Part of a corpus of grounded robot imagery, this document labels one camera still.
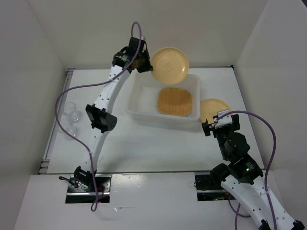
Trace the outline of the yellow bear plate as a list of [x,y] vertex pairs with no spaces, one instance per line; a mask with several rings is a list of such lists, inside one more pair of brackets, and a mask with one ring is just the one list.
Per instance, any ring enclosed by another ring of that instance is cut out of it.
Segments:
[[211,98],[201,101],[200,103],[200,120],[208,122],[209,124],[214,122],[213,117],[217,115],[218,112],[223,110],[231,111],[230,106],[222,100]]

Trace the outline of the square woven bamboo tray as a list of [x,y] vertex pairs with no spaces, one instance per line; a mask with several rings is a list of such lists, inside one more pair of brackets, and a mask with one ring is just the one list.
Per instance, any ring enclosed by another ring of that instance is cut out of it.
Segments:
[[166,87],[159,92],[157,110],[165,115],[186,117],[191,112],[192,99],[185,89]]

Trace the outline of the clear plastic cup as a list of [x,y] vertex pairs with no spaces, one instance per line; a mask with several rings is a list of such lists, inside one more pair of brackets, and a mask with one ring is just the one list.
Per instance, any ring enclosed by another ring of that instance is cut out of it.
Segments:
[[74,123],[79,121],[80,114],[77,110],[76,104],[73,102],[65,103],[63,114]]
[[70,127],[65,127],[64,130],[69,134],[67,135],[60,127],[58,128],[58,132],[62,133],[63,135],[65,135],[65,138],[68,140],[73,140],[73,138],[77,137],[78,134],[78,130],[76,127],[74,126],[70,126]]
[[68,129],[70,127],[73,127],[74,123],[79,121],[79,113],[73,112],[68,115],[63,115],[60,121],[60,124],[65,128]]

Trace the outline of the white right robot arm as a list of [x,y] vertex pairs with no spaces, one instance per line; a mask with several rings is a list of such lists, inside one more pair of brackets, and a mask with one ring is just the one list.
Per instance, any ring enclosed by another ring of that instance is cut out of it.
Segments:
[[210,171],[211,185],[228,191],[260,230],[303,230],[304,224],[287,213],[269,188],[268,171],[263,171],[248,154],[246,137],[238,132],[239,113],[223,110],[212,123],[202,123],[205,136],[217,139],[223,160],[229,162]]

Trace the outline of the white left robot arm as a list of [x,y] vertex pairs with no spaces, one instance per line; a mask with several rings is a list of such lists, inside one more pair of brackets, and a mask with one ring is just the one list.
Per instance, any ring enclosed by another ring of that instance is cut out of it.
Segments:
[[98,98],[85,108],[91,123],[91,134],[87,144],[88,153],[74,171],[74,179],[82,190],[93,192],[98,158],[103,143],[117,124],[117,117],[112,115],[115,100],[124,82],[133,70],[139,73],[152,71],[150,56],[145,38],[132,37],[129,45],[117,52],[112,61],[107,84]]

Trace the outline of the white plastic bin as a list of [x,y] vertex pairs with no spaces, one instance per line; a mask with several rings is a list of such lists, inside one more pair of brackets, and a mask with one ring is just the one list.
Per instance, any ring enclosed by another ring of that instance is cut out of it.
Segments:
[[[157,122],[178,126],[191,126],[200,118],[200,85],[198,76],[189,74],[175,85],[158,82],[151,73],[136,74],[132,77],[126,111],[133,119],[146,122]],[[158,99],[161,90],[177,88],[191,94],[191,110],[186,116],[166,115],[158,110]]]

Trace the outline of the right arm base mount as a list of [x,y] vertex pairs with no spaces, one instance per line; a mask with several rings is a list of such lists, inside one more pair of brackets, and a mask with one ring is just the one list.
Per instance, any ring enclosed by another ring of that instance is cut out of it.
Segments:
[[197,200],[199,202],[227,200],[230,195],[213,181],[209,172],[196,172],[193,185],[196,188]]

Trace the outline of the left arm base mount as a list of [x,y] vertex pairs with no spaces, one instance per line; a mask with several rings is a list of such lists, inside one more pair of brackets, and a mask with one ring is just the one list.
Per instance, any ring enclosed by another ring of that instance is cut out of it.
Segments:
[[[96,195],[93,183],[86,185],[84,183],[78,182],[72,176],[59,176],[59,179],[68,183],[65,200],[66,204],[84,204],[92,203],[95,201]],[[95,178],[95,181],[98,192],[98,203],[109,203],[111,176],[98,175]]]

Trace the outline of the metal table edge rail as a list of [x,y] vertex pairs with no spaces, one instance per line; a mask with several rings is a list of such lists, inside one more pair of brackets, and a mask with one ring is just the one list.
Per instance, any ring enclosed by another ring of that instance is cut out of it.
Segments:
[[[67,89],[69,87],[73,72],[74,72],[74,68],[67,70],[65,81],[64,81],[63,88],[62,88],[61,91],[64,91],[65,89]],[[40,163],[40,167],[39,167],[39,170],[38,170],[38,175],[47,174],[47,169],[48,169],[48,165],[49,165],[49,162],[50,162],[50,157],[48,157],[47,154],[48,154],[48,150],[49,150],[49,147],[50,147],[50,143],[51,143],[51,140],[52,140],[52,136],[53,136],[53,132],[55,130],[55,127],[56,127],[56,119],[54,118],[54,121],[53,121],[53,124],[52,124],[52,127],[51,127],[51,131],[50,131],[50,134],[49,134],[49,137],[48,137],[48,140],[47,140],[47,144],[46,144],[46,147],[45,147],[44,156],[43,156],[43,159]]]

